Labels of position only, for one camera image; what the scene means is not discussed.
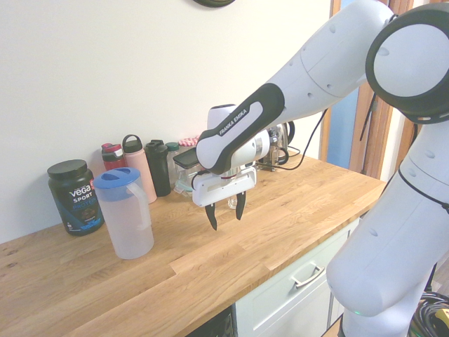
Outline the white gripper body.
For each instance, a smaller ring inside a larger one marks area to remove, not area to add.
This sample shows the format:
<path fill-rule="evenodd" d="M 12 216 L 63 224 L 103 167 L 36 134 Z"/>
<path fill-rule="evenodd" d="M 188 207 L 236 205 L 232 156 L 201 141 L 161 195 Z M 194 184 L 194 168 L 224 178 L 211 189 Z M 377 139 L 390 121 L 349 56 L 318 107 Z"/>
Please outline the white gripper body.
<path fill-rule="evenodd" d="M 192 182 L 193 202 L 197 206 L 206 207 L 254 188 L 257 171 L 254 167 L 248 167 L 229 179 L 208 173 L 195 177 Z"/>

